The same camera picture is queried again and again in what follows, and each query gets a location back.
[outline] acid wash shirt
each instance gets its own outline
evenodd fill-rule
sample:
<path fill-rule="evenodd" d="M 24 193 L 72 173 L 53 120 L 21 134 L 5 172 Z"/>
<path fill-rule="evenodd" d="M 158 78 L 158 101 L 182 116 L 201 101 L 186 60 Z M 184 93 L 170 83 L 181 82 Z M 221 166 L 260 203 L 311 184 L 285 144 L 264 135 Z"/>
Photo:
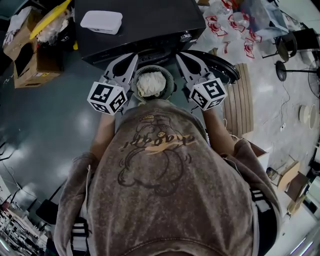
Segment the acid wash shirt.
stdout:
<path fill-rule="evenodd" d="M 250 256 L 249 187 L 261 190 L 278 209 L 279 204 L 247 141 L 235 145 L 234 156 L 223 157 L 227 160 L 208 145 L 200 122 L 168 101 L 131 109 L 100 162 L 91 153 L 74 160 L 59 203 L 57 251 L 70 254 L 67 244 L 90 165 L 91 255 Z"/>

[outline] person's left arm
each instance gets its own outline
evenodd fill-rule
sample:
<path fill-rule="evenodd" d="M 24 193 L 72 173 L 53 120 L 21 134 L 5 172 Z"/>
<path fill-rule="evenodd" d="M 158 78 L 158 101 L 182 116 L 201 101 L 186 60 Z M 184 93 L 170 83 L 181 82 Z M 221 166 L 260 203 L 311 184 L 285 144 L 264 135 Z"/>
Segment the person's left arm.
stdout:
<path fill-rule="evenodd" d="M 115 136 L 115 117 L 102 114 L 98 130 L 93 139 L 90 152 L 100 161 L 107 147 Z"/>

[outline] black appliance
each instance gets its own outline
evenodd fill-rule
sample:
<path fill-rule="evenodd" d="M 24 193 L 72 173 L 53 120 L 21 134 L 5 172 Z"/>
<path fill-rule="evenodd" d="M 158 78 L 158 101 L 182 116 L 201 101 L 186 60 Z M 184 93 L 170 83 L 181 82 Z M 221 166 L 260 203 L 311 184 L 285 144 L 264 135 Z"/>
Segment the black appliance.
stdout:
<path fill-rule="evenodd" d="M 106 68 L 115 58 L 139 55 L 139 66 L 159 64 L 187 50 L 206 28 L 195 0 L 75 0 L 78 50 L 84 61 Z M 88 11 L 122 14 L 116 35 L 80 26 Z"/>

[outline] wooden board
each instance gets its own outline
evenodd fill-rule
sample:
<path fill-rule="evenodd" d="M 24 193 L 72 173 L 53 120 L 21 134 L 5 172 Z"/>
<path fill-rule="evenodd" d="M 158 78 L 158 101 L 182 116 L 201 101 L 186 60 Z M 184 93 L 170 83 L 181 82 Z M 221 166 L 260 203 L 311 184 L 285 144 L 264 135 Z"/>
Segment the wooden board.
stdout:
<path fill-rule="evenodd" d="M 250 131 L 253 131 L 254 130 L 254 104 L 252 101 L 252 91 L 251 91 L 251 83 L 250 83 L 248 65 L 243 64 L 243 68 L 244 68 L 244 75 L 245 75 L 246 86 L 247 86 L 247 91 L 248 91 L 248 99 L 249 99 Z"/>
<path fill-rule="evenodd" d="M 224 86 L 226 92 L 228 92 L 228 85 Z M 230 97 L 228 96 L 224 99 L 224 109 L 225 109 L 225 119 L 226 119 L 226 129 L 229 133 L 232 133 L 232 118 L 231 118 L 231 109 L 230 109 Z"/>
<path fill-rule="evenodd" d="M 235 111 L 236 111 L 236 125 L 237 125 L 237 134 L 238 138 L 242 137 L 242 114 L 241 114 L 241 103 L 240 103 L 240 93 L 238 81 L 235 81 L 233 84 L 233 93 L 234 93 L 234 102 L 235 102 Z"/>
<path fill-rule="evenodd" d="M 278 189 L 285 191 L 287 185 L 298 175 L 300 169 L 300 162 L 295 161 L 291 164 L 282 174 L 281 179 L 278 182 Z"/>
<path fill-rule="evenodd" d="M 235 65 L 235 67 L 240 73 L 241 72 L 240 65 Z M 238 88 L 239 88 L 240 104 L 241 104 L 242 134 L 246 134 L 247 133 L 247 116 L 246 116 L 245 93 L 244 93 L 242 78 L 238 80 Z"/>
<path fill-rule="evenodd" d="M 228 86 L 229 102 L 230 102 L 230 113 L 232 122 L 232 132 L 231 134 L 238 136 L 238 126 L 237 126 L 237 110 L 235 102 L 235 93 L 233 84 Z"/>
<path fill-rule="evenodd" d="M 250 109 L 249 109 L 249 96 L 248 96 L 248 87 L 245 74 L 245 68 L 243 64 L 239 64 L 239 70 L 243 85 L 243 94 L 244 94 L 244 107 L 245 107 L 245 117 L 246 117 L 246 131 L 245 133 L 251 132 L 250 129 Z"/>

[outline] round basket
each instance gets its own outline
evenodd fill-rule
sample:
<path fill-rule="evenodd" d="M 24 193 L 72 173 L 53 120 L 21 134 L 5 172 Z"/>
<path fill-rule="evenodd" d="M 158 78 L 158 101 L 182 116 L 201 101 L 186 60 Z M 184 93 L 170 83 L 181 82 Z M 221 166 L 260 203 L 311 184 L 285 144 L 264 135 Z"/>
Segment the round basket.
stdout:
<path fill-rule="evenodd" d="M 141 96 L 139 96 L 138 87 L 137 87 L 139 77 L 144 73 L 152 73 L 152 72 L 161 72 L 162 73 L 162 75 L 164 76 L 165 81 L 166 81 L 165 87 L 160 92 L 160 95 L 158 97 L 156 97 L 156 96 L 141 97 Z M 148 65 L 148 66 L 144 66 L 136 71 L 134 78 L 132 80 L 132 83 L 131 83 L 131 89 L 133 91 L 134 96 L 138 100 L 142 101 L 143 103 L 147 103 L 148 101 L 151 101 L 154 99 L 167 100 L 167 99 L 169 99 L 171 94 L 174 92 L 175 82 L 174 82 L 173 76 L 165 68 L 163 68 L 161 66 L 157 66 L 157 65 Z"/>

